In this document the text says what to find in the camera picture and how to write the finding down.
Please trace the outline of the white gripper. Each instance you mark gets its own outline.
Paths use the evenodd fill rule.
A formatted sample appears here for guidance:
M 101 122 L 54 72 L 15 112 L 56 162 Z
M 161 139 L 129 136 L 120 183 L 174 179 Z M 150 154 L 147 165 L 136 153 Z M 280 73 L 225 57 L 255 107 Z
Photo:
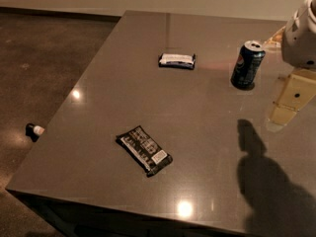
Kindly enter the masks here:
M 316 68 L 316 0 L 305 0 L 285 27 L 264 42 L 264 48 L 281 48 L 284 62 Z M 316 96 L 316 72 L 294 69 L 274 102 L 270 122 L 285 126 Z

